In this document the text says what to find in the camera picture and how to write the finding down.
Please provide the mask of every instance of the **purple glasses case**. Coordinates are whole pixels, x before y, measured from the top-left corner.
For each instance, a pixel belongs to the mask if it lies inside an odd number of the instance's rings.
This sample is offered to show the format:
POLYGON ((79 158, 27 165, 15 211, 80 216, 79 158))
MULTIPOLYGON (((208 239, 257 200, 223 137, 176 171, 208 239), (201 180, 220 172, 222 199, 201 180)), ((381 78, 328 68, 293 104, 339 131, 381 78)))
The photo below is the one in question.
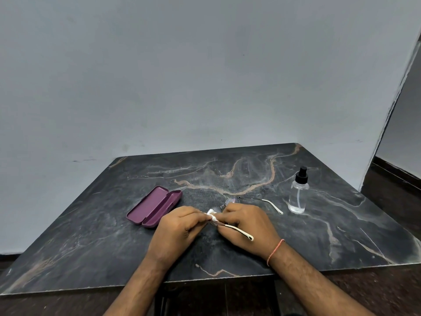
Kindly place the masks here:
POLYGON ((161 217, 177 204, 182 194, 182 191, 169 192, 162 186, 156 186, 127 213, 126 217, 135 224, 153 228, 158 225, 161 217))

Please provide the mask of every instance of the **black bottle cap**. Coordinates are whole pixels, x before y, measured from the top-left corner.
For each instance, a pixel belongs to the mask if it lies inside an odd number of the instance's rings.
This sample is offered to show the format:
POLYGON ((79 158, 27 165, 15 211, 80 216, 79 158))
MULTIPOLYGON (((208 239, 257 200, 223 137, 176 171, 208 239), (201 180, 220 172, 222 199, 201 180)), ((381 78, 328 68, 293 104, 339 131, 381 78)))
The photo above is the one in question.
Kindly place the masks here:
POLYGON ((298 184, 306 184, 309 180, 309 176, 307 175, 307 167, 302 166, 300 171, 295 175, 295 181, 298 184))

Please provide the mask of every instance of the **hand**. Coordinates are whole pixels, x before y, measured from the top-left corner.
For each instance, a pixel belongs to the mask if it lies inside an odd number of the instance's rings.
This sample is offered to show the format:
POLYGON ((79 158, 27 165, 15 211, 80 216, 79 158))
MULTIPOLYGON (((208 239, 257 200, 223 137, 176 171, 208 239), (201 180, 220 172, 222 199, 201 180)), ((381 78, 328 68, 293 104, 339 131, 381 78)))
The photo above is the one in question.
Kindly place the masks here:
POLYGON ((145 258, 168 270, 211 218, 191 206, 181 206, 164 215, 145 258))
POLYGON ((279 243, 275 228, 266 213, 257 206, 229 203, 222 213, 215 214, 218 221, 238 224, 238 228, 251 234, 254 241, 231 228, 218 225, 218 232, 234 245, 267 260, 279 243))

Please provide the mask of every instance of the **orange thread bracelet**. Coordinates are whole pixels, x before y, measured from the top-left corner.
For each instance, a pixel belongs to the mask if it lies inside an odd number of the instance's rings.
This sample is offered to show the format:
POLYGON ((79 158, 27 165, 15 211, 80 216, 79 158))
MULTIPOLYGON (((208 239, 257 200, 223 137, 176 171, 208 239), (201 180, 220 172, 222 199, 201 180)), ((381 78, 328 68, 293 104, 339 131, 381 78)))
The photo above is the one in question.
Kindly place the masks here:
POLYGON ((266 265, 268 265, 268 266, 269 266, 269 260, 270 260, 270 258, 272 257, 272 255, 273 255, 273 254, 275 254, 275 252, 276 252, 276 250, 278 249, 278 247, 279 247, 279 246, 281 246, 282 242, 284 242, 284 241, 285 241, 285 239, 281 239, 281 240, 279 241, 278 245, 275 247, 275 249, 273 250, 272 254, 271 254, 271 255, 269 255, 269 258, 268 258, 268 259, 267 259, 267 261, 266 261, 266 265))

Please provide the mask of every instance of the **person's left hand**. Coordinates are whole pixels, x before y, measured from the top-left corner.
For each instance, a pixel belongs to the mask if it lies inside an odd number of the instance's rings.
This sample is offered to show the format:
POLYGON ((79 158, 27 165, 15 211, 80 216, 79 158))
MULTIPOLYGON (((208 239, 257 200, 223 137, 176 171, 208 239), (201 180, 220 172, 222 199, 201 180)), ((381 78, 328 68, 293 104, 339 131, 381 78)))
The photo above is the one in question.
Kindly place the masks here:
POLYGON ((181 206, 164 215, 145 258, 168 270, 211 218, 191 206, 181 206))

